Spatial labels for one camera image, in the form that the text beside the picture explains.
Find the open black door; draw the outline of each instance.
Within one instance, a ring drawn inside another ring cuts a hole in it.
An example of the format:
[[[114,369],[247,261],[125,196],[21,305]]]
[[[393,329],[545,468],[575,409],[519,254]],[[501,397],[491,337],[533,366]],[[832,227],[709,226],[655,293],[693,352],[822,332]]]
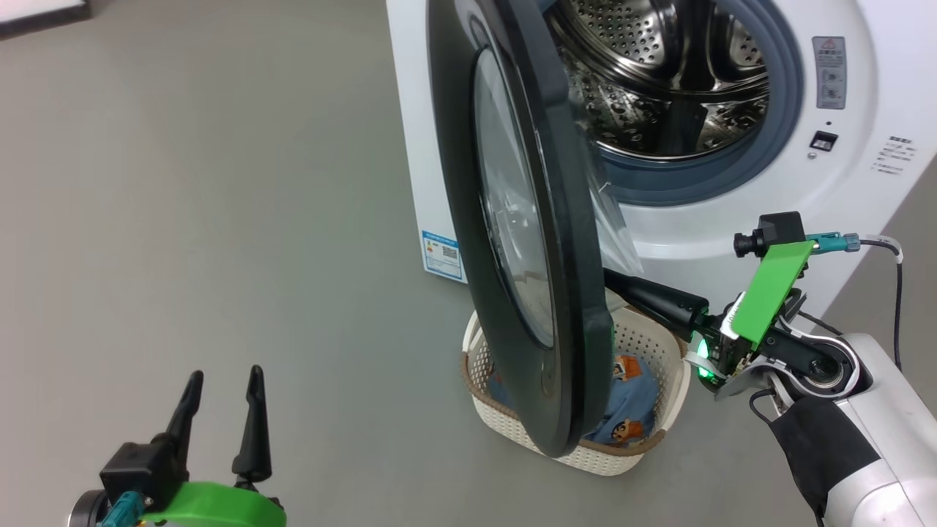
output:
[[[533,0],[431,0],[442,170],[472,299],[533,442],[572,450],[601,419],[613,324],[566,73]]]

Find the clothes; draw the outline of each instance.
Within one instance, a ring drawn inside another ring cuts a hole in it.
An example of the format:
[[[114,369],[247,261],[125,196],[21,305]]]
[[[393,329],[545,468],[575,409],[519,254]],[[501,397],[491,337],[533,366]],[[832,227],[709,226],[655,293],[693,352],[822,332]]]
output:
[[[654,430],[654,405],[659,393],[657,380],[644,359],[629,354],[617,355],[605,416],[584,439],[613,446],[627,446],[646,439]],[[488,394],[513,408],[511,397],[496,371],[488,377]]]

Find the green bracket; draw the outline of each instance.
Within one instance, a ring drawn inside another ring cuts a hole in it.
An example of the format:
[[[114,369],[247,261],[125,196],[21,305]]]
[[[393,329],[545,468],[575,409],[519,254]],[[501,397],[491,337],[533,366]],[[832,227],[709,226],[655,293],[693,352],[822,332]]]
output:
[[[814,244],[813,240],[807,240],[768,248],[732,321],[732,330],[749,340],[753,350],[758,349],[774,323],[774,317],[778,316],[784,299],[811,256]]]
[[[287,515],[252,490],[198,481],[183,483],[169,507],[145,514],[142,520],[182,527],[286,527]]]

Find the floor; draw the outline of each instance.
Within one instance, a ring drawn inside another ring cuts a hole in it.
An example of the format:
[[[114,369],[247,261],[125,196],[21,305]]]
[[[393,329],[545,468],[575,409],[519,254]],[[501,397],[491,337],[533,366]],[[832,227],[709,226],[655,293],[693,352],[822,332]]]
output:
[[[809,525],[742,398],[694,385],[602,479],[486,429],[458,375],[468,290],[419,262],[380,0],[111,0],[0,42],[0,509],[57,525],[205,371],[193,479],[233,483],[252,364],[292,525]],[[934,172],[906,242],[904,362],[929,383]],[[888,342],[894,270],[828,314]]]

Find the white plastic basket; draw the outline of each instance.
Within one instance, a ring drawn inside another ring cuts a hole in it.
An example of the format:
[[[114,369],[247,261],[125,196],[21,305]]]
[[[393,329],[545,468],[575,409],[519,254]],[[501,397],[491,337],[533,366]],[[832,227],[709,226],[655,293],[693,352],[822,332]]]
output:
[[[609,295],[609,305],[615,321],[618,351],[644,358],[661,392],[654,406],[654,430],[643,442],[614,447],[583,440],[572,453],[557,459],[598,475],[618,475],[630,470],[648,450],[661,442],[677,419],[692,376],[690,365],[683,361],[686,345],[681,340],[660,324],[625,306],[616,296],[613,299]],[[487,381],[493,365],[476,313],[472,313],[468,321],[462,352],[462,376],[482,421],[511,441],[541,453],[517,420],[517,414],[488,395]]]

